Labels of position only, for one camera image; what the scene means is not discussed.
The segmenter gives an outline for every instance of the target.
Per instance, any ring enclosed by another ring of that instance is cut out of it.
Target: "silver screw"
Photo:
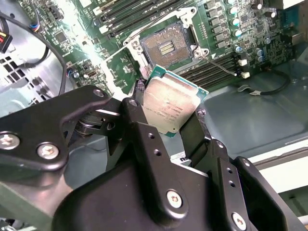
[[[46,160],[52,160],[59,154],[59,149],[50,143],[42,144],[38,147],[38,155]]]
[[[0,149],[12,150],[20,144],[20,140],[13,134],[0,135]]]
[[[167,199],[172,207],[180,208],[182,206],[182,198],[181,196],[175,191],[168,191],[167,192]]]
[[[129,100],[129,103],[130,103],[131,105],[135,106],[135,107],[138,106],[137,102],[134,101],[134,100]]]
[[[104,93],[102,93],[101,90],[95,89],[95,90],[93,91],[93,93],[94,93],[95,95],[97,95],[98,97],[104,97]]]
[[[232,213],[232,220],[240,230],[244,231],[247,229],[246,222],[238,213]]]
[[[220,148],[223,148],[223,144],[220,141],[216,141],[216,143],[218,144]]]
[[[243,159],[243,162],[244,162],[244,164],[245,164],[247,167],[250,166],[250,163],[248,163],[248,161],[247,161],[246,159]]]

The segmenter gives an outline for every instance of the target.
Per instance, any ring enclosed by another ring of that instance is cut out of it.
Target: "green circuit board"
[[[168,70],[211,90],[241,78],[221,72],[207,60],[221,63],[233,72],[254,75],[267,61],[278,65],[292,58],[292,52],[281,39],[285,28],[280,12],[265,7],[252,10],[254,0],[235,0],[232,4],[230,1],[33,0],[33,3],[40,18],[39,33],[62,54],[69,77],[78,86],[96,85],[112,94],[114,87],[128,93],[136,79],[149,76],[160,62]],[[29,0],[19,3],[34,18]],[[266,17],[268,11],[277,16]],[[235,18],[239,19],[236,26],[232,24]],[[128,40],[131,49],[104,61],[125,46],[125,41],[137,30],[141,52],[135,52],[134,43]],[[182,40],[173,33],[166,42],[171,30],[181,35]],[[206,58],[195,57],[197,48]],[[256,55],[256,49],[262,50],[262,58]],[[243,53],[248,61],[244,70],[237,64],[236,59],[240,58],[235,58]]]

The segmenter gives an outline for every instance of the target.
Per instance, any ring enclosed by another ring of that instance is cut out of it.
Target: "hole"
[[[11,76],[12,76],[16,81],[18,81],[18,80],[20,79],[20,77],[19,77],[15,72],[11,73]]]
[[[152,133],[149,133],[148,136],[149,136],[150,139],[154,139],[155,138],[155,136]]]
[[[11,65],[14,69],[17,69],[17,68],[18,68],[17,64],[16,64],[14,61],[11,61],[11,62],[10,62],[10,65]]]
[[[157,155],[157,156],[161,156],[162,155],[162,153],[158,149],[154,150],[154,154]]]
[[[229,181],[229,184],[230,184],[231,187],[235,188],[235,184],[233,183],[232,180]]]
[[[4,65],[4,68],[8,71],[8,72],[11,72],[13,71],[13,69],[11,69],[11,67],[9,65]]]
[[[112,129],[114,129],[115,128],[115,123],[114,122],[109,122],[108,124],[107,124],[107,130],[112,130]]]
[[[131,105],[135,106],[135,107],[138,106],[138,103],[137,103],[136,101],[134,101],[134,100],[129,100],[129,103],[130,103]]]

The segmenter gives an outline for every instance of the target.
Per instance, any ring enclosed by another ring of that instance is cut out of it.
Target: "connector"
[[[5,53],[11,44],[13,37],[11,35],[6,35],[5,37],[1,37],[0,40],[0,52]]]

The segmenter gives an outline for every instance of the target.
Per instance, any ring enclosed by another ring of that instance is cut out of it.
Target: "black plastic part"
[[[109,101],[106,93],[99,97],[94,90],[99,89],[85,86],[0,118],[0,134],[12,133],[20,139],[15,149],[0,150],[0,177],[10,180],[11,176],[16,181],[61,171],[67,163],[68,141],[79,118]],[[37,154],[37,148],[46,142],[59,149],[59,155],[52,160]]]
[[[147,124],[141,105],[130,98],[124,99],[122,104],[125,120],[129,124],[126,135],[132,141],[142,173],[141,181],[149,213],[155,222],[167,229],[178,227],[188,214],[188,203],[174,164],[170,162],[157,129]],[[167,192],[170,190],[180,195],[180,208],[174,208],[169,203]]]
[[[237,167],[241,176],[248,215],[257,229],[307,230],[249,160],[237,157],[232,163]]]
[[[196,165],[196,169],[206,172],[212,179],[211,204],[212,219],[218,220],[217,230],[240,231],[232,220],[232,214],[238,213],[251,230],[248,213],[236,167],[229,162],[226,147],[218,140],[208,143],[206,156]]]
[[[13,37],[11,35],[7,35],[6,37],[2,39],[3,39],[3,42],[0,43],[0,52],[5,53],[8,50],[9,45],[13,40]]]
[[[175,231],[212,231],[210,180],[173,166],[190,211]],[[142,192],[136,161],[126,161],[69,194],[57,209],[53,231],[164,231],[153,222]]]

